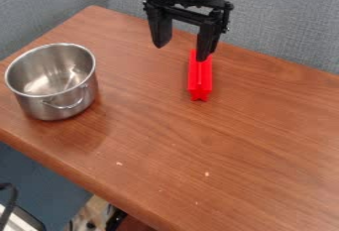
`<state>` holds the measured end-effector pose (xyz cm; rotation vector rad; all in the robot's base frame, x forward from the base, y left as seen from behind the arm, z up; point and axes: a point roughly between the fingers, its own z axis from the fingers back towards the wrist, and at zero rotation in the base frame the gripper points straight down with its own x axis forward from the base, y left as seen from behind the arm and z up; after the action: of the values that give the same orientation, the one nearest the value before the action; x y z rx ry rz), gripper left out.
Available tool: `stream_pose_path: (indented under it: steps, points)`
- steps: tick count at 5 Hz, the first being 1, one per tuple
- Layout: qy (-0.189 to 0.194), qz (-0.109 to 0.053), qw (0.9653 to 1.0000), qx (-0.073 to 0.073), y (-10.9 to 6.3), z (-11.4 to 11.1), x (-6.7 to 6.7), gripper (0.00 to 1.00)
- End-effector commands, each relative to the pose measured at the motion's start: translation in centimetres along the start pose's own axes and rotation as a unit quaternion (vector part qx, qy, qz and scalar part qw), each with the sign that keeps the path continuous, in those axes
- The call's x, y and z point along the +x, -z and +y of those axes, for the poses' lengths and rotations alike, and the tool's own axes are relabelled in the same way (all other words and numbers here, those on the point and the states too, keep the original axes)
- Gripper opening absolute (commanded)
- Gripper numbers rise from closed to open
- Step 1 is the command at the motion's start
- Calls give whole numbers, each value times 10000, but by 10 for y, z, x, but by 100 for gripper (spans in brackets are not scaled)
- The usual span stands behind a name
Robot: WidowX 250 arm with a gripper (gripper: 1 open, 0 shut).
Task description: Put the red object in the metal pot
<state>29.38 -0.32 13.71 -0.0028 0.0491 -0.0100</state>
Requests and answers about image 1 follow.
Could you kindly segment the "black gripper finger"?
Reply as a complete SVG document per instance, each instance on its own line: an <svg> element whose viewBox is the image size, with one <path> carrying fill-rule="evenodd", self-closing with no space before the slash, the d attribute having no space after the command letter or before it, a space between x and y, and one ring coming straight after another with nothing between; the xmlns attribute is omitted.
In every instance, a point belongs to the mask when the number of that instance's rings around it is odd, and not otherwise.
<svg viewBox="0 0 339 231"><path fill-rule="evenodd" d="M152 43L157 49L161 49L172 39L172 18L162 8L150 4L145 6L145 13Z"/></svg>
<svg viewBox="0 0 339 231"><path fill-rule="evenodd" d="M197 34L196 60L204 61L209 54L215 52L220 38L220 27L212 22L207 22L200 26Z"/></svg>

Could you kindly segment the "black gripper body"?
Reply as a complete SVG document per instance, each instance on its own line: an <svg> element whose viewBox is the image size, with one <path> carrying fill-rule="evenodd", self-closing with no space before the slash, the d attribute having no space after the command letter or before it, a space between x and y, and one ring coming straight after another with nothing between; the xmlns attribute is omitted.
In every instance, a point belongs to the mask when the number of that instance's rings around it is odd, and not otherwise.
<svg viewBox="0 0 339 231"><path fill-rule="evenodd" d="M235 5L227 0L144 0L144 11L148 4L162 8L172 21L181 21L199 27L212 22L219 25L220 33L228 30Z"/></svg>

